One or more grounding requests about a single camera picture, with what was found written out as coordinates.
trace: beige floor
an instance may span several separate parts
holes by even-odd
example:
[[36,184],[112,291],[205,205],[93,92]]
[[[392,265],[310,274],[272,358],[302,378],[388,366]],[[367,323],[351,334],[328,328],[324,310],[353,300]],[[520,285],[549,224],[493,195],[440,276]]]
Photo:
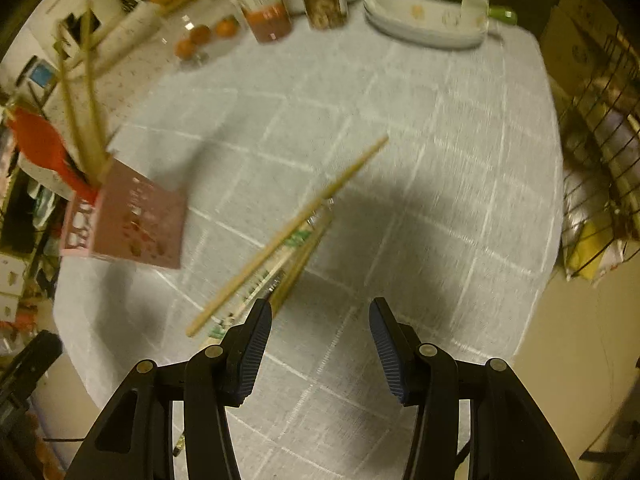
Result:
[[[640,257],[606,276],[596,288],[567,283],[555,272],[514,368],[534,397],[581,479],[600,478],[602,470],[579,462],[638,378],[640,356]],[[84,436],[98,410],[66,356],[38,386],[36,403],[50,436]],[[77,444],[56,448],[69,464]],[[466,478],[461,468],[457,478]]]

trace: gray tablecloth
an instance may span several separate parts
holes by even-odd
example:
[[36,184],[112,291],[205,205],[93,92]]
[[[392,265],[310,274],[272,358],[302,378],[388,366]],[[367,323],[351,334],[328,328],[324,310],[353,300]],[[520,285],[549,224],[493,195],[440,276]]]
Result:
[[386,386],[370,299],[456,358],[509,360],[556,256],[556,117],[520,28],[443,52],[383,36],[357,10],[344,30],[297,22],[270,46],[247,34],[196,72],[164,74],[114,147],[189,193],[182,269],[68,257],[60,273],[56,323],[98,406],[138,360],[188,359],[198,310],[384,133],[274,320],[253,394],[228,412],[243,478],[400,478],[415,412]]

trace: red spatula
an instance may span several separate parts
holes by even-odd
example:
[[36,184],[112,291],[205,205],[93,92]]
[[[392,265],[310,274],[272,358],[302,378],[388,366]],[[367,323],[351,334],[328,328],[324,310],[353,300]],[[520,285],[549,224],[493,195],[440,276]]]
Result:
[[98,190],[90,187],[69,167],[65,145],[49,121],[24,108],[15,107],[7,123],[24,156],[41,168],[55,171],[80,198],[92,205],[95,203]]

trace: pink box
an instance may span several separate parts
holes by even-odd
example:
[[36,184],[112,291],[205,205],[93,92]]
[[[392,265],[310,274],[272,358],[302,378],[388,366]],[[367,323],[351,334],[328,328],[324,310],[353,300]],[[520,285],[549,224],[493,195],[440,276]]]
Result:
[[186,209],[184,193],[114,159],[94,206],[77,195],[66,206],[60,253],[179,269]]

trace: black wire rack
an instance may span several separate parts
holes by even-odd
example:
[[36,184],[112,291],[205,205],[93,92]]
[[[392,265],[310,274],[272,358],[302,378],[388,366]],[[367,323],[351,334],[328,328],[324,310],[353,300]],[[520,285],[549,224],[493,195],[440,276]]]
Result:
[[[601,264],[608,250],[610,267],[640,251],[638,68],[635,51],[618,30],[607,38],[591,77],[559,118],[564,155],[561,244],[570,278],[592,262]],[[584,261],[581,249],[587,247]]]

